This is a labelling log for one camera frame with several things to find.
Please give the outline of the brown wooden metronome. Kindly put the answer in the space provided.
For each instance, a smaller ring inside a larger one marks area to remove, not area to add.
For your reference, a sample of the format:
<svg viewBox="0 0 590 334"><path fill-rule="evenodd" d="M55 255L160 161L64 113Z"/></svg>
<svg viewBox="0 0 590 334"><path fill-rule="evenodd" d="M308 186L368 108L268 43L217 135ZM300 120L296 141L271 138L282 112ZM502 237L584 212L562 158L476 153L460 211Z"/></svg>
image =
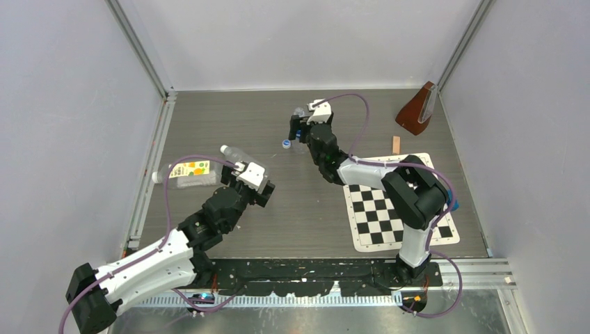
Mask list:
<svg viewBox="0 0 590 334"><path fill-rule="evenodd" d="M431 81L426 82L398 112L396 123L414 136L418 136L430 122L437 96L437 85Z"/></svg>

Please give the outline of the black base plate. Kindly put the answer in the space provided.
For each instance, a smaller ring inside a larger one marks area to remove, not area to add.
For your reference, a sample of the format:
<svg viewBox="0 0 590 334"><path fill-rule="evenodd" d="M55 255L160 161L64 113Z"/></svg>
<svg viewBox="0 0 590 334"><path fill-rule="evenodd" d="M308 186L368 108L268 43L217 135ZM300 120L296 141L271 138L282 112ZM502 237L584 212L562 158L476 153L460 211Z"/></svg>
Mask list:
<svg viewBox="0 0 590 334"><path fill-rule="evenodd" d="M384 259L216 259L188 289L215 287L223 296L385 296L396 289L422 291L440 287L442 275L432 262L414 279L397 273L394 260Z"/></svg>

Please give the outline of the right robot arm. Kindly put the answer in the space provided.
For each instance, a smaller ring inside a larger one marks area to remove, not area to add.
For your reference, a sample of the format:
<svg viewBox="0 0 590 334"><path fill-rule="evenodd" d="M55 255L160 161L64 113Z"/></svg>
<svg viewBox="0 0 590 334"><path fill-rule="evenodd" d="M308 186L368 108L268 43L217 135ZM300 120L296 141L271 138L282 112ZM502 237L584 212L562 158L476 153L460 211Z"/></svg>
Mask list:
<svg viewBox="0 0 590 334"><path fill-rule="evenodd" d="M415 155L401 161L363 160L341 150L331 121L294 114L288 139L307 145L322 177L340 186L368 186L386 192L403 224L402 245L396 256L398 279L416 285L431 259L433 229L456 204L451 182Z"/></svg>

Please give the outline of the fruit label plastic bottle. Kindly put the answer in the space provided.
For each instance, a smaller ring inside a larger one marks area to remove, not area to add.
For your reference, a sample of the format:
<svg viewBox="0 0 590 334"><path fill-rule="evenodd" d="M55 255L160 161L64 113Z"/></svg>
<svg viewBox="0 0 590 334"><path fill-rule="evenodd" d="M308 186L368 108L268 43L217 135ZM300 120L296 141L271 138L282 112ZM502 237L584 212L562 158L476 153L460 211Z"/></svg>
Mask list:
<svg viewBox="0 0 590 334"><path fill-rule="evenodd" d="M164 164L151 175L155 184L163 184L168 176L168 189L185 189L195 186L214 186L221 180L223 165L210 160Z"/></svg>

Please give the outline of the small wooden block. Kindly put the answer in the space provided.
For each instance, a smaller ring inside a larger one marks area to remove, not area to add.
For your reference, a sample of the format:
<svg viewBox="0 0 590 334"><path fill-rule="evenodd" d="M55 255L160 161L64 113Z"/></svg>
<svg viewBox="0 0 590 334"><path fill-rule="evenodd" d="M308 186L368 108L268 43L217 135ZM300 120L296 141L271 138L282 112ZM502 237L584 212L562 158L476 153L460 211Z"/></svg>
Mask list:
<svg viewBox="0 0 590 334"><path fill-rule="evenodd" d="M392 137L392 154L393 155L401 154L401 139L399 136Z"/></svg>

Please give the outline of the clear plastic bottle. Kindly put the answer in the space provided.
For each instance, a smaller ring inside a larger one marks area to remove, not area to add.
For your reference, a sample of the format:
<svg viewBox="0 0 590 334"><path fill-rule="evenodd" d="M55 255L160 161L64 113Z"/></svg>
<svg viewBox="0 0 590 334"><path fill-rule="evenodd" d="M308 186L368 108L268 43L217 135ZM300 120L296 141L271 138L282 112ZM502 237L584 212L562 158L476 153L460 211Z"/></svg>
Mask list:
<svg viewBox="0 0 590 334"><path fill-rule="evenodd" d="M226 166L231 169L244 171L251 163L260 166L260 163L258 161L256 161L253 157L251 157L249 154L245 153L243 150L239 148L229 145L222 145L220 147L220 152L223 154L224 159L227 161Z"/></svg>

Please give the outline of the blue brick toy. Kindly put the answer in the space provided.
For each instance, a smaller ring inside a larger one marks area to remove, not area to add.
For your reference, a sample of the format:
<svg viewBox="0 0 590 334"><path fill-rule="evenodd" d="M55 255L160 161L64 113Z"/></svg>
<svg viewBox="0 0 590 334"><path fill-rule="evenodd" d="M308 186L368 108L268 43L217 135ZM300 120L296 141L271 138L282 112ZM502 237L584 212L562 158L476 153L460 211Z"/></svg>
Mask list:
<svg viewBox="0 0 590 334"><path fill-rule="evenodd" d="M455 193L451 190L447 190L448 199L445 204L445 211L454 212L459 208L459 201L456 199Z"/></svg>

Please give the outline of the blue label water bottle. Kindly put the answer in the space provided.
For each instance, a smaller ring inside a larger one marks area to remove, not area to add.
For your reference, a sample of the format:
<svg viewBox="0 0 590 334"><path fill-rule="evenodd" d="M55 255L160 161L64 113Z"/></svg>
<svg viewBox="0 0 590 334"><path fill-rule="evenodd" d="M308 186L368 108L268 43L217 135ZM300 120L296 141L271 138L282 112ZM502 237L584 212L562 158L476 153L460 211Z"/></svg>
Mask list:
<svg viewBox="0 0 590 334"><path fill-rule="evenodd" d="M297 107L297 108L295 108L293 114L303 117L305 115L305 110L301 107ZM293 151L295 151L298 154L308 153L308 149L307 149L306 144L301 142L301 130L300 129L298 129L296 131L296 139L291 141L291 148Z"/></svg>

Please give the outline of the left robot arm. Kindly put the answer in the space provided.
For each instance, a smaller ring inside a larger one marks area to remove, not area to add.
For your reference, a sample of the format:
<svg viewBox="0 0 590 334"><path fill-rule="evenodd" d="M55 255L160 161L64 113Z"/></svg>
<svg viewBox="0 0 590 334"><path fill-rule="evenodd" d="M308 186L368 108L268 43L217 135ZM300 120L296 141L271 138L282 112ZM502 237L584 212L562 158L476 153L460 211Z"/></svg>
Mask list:
<svg viewBox="0 0 590 334"><path fill-rule="evenodd" d="M96 269L89 263L78 266L65 293L68 307L58 331L72 316L80 333L100 333L161 292L191 284L207 287L214 265L206 252L235 229L247 206L264 207L275 189L266 168L255 162L224 166L221 182L197 212L159 241Z"/></svg>

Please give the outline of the aluminium front rail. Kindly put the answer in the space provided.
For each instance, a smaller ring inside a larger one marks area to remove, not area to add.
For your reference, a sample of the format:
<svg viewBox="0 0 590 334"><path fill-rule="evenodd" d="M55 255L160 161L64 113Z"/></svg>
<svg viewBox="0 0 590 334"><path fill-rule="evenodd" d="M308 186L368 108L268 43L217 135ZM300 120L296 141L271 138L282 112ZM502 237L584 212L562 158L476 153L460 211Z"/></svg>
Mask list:
<svg viewBox="0 0 590 334"><path fill-rule="evenodd" d="M376 307L402 306L400 292L384 296L342 296L340 292L331 292L325 296L296 297L289 294L280 297L272 293L269 296L237 296L225 308L306 308L306 307ZM137 308L181 308L189 307L179 295L169 292L152 297L136 304Z"/></svg>

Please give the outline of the checkerboard mat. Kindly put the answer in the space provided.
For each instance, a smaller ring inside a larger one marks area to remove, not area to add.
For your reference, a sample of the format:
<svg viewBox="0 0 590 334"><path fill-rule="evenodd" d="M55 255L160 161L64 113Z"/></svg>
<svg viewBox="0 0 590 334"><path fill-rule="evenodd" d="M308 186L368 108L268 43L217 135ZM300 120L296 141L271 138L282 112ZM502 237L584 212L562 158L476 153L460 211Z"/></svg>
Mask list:
<svg viewBox="0 0 590 334"><path fill-rule="evenodd" d="M401 161L409 154L367 158ZM399 250L404 228L386 192L364 185L343 187L353 246L360 253ZM458 244L461 238L448 213L433 230L431 246Z"/></svg>

